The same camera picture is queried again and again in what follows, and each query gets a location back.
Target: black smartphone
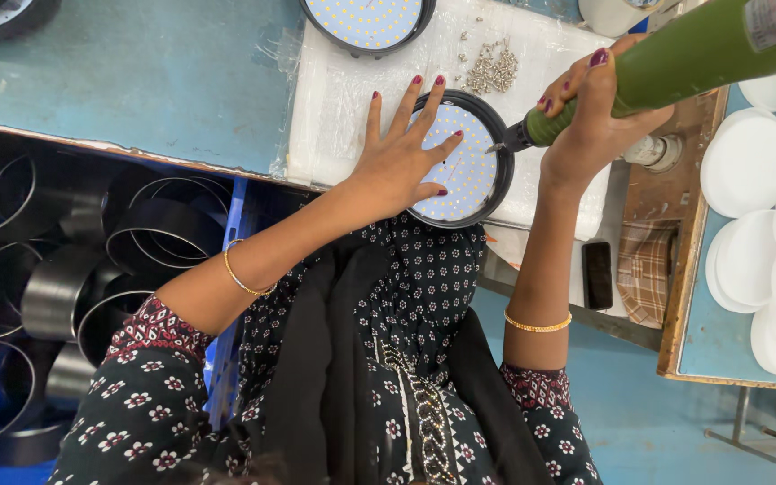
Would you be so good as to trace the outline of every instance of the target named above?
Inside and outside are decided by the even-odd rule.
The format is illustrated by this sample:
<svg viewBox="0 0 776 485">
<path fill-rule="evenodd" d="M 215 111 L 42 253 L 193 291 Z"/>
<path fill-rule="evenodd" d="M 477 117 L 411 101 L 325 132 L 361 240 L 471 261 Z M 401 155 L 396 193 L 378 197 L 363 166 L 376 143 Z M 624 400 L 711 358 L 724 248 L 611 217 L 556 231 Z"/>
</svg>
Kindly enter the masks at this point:
<svg viewBox="0 0 776 485">
<path fill-rule="evenodd" d="M 608 242 L 583 246 L 583 292 L 589 310 L 612 308 L 612 261 Z"/>
</svg>

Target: green screwdriver handle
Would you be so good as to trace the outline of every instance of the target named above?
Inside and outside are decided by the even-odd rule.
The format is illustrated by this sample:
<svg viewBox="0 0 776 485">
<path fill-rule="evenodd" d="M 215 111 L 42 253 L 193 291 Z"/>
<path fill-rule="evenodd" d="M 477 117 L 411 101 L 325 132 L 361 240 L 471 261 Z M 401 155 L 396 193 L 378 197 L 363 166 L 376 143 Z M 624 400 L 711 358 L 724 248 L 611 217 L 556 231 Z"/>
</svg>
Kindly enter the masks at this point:
<svg viewBox="0 0 776 485">
<path fill-rule="evenodd" d="M 612 116 L 655 110 L 717 87 L 776 73 L 776 0 L 714 0 L 670 22 L 618 56 Z M 548 147 L 577 109 L 547 118 L 533 109 L 526 128 Z"/>
</svg>

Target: bracelet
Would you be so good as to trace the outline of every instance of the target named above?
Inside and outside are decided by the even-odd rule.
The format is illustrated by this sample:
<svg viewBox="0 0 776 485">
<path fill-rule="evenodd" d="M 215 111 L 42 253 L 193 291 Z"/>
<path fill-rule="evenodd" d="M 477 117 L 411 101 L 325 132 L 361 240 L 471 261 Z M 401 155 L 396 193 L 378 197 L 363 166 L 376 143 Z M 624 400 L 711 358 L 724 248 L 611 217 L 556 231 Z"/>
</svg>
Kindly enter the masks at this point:
<svg viewBox="0 0 776 485">
<path fill-rule="evenodd" d="M 558 324 L 558 325 L 553 325 L 551 327 L 533 327 L 533 326 L 530 326 L 530 325 L 523 325 L 523 324 L 519 324 L 519 323 L 515 322 L 511 317 L 508 316 L 508 308 L 507 307 L 505 307 L 503 314 L 504 314 L 505 321 L 507 321 L 509 324 L 514 325 L 515 327 L 517 327 L 520 330 L 533 331 L 533 332 L 559 331 L 559 330 L 565 328 L 567 325 L 569 325 L 571 323 L 571 319 L 573 318 L 573 315 L 571 315 L 571 313 L 568 312 L 567 313 L 567 318 L 565 318 L 565 321 L 560 323 L 560 324 Z"/>
<path fill-rule="evenodd" d="M 227 265 L 227 271 L 229 271 L 229 275 L 232 276 L 233 281 L 238 283 L 239 287 L 242 287 L 242 289 L 248 293 L 253 293 L 256 296 L 267 296 L 272 294 L 274 289 L 278 287 L 278 284 L 276 281 L 274 285 L 267 292 L 254 292 L 252 289 L 245 287 L 244 283 L 242 281 L 239 281 L 238 278 L 235 277 L 235 273 L 232 272 L 232 268 L 229 265 L 229 248 L 232 247 L 233 244 L 240 243 L 242 241 L 244 241 L 244 239 L 232 239 L 232 241 L 230 241 L 229 244 L 227 244 L 227 248 L 223 249 L 223 262 L 225 262 Z"/>
</svg>

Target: black scarf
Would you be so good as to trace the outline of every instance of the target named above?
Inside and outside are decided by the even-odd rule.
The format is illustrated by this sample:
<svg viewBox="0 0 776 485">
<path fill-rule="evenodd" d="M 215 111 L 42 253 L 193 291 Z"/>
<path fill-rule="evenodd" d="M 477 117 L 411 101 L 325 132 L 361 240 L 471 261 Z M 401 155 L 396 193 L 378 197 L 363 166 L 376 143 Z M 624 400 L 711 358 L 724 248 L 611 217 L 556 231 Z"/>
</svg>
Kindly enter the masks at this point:
<svg viewBox="0 0 776 485">
<path fill-rule="evenodd" d="M 279 457 L 290 485 L 378 482 L 372 387 L 352 309 L 387 273 L 386 251 L 342 237 L 319 250 L 296 294 L 265 394 L 265 436 L 253 449 Z M 500 482 L 554 483 L 471 308 L 447 363 L 459 397 L 478 415 Z"/>
</svg>

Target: red nail polish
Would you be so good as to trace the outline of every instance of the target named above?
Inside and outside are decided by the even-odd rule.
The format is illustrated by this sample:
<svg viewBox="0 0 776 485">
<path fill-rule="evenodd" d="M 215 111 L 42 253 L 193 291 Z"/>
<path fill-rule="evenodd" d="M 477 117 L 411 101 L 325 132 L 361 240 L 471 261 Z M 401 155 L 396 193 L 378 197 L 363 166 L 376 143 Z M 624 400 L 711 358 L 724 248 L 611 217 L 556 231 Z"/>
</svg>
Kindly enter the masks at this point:
<svg viewBox="0 0 776 485">
<path fill-rule="evenodd" d="M 609 53 L 605 48 L 600 48 L 591 55 L 589 67 L 600 66 L 601 64 L 606 64 L 607 61 L 609 61 Z"/>
</svg>

